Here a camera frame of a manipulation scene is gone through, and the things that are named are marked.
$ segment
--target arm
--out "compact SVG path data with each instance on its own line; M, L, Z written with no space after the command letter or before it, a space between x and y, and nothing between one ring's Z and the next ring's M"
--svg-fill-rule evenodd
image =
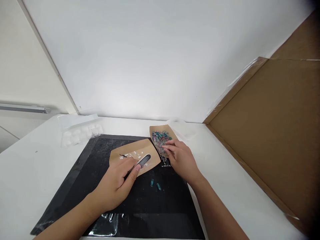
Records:
M34 240L79 239L84 231L104 212L116 208L128 196L140 171L138 164L124 177L138 160L129 157L109 166L97 188L59 220L41 232Z
M248 239L199 171L190 148L178 140L166 144L162 147L169 156L171 166L196 194L209 239Z

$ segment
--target forearm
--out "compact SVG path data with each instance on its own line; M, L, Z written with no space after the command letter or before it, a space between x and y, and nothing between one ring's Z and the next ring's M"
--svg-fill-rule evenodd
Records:
M94 204L93 196L89 194L76 207L50 225L34 239L78 240L84 231L101 214L98 205Z
M202 175L190 186L198 199L209 239L248 239Z

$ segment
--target white table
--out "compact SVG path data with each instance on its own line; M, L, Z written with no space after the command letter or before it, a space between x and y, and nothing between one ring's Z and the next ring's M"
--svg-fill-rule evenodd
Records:
M105 134L149 136L163 121L102 118ZM250 239L301 239L284 214L204 124L189 123L198 134L186 144L200 171ZM61 148L57 116L0 154L0 239L29 235L86 144ZM190 189L202 228L204 223Z

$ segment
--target brown paper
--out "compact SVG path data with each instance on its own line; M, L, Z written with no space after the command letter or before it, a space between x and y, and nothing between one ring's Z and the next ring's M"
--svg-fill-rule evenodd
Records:
M143 168L141 168L138 176L144 174L145 172L149 171L150 169L154 168L160 163L160 157L149 139L129 143L127 145L113 149L110 153L109 164L111 165L112 163L122 159L123 157L120 156L120 154L128 154L128 157L132 156L137 160L141 160L147 154L151 155L151 158L147 161L146 165L144 165Z
M150 130L150 137L151 137L152 142L153 142L152 132L154 132L154 131L157 131L157 132L166 131L167 133L169 133L169 136L172 139L178 139L177 136L174 134L173 130L169 127L169 125L150 126L149 130ZM161 156L166 157L166 158L168 157L167 154L161 154L158 149L157 149L157 151Z

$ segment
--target cardboard panel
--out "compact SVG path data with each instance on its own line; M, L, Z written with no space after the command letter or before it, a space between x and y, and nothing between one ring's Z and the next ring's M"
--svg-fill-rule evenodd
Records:
M271 59L320 59L319 13L314 11L278 48Z
M210 122L306 229L320 176L319 73L319 61L269 60Z
M234 95L252 78L252 76L266 63L268 59L258 57L255 59L245 73L238 79L236 84L230 89L230 91L223 97L219 104L212 110L210 115L203 121L205 124L209 124L212 119L224 108L225 105L233 98Z

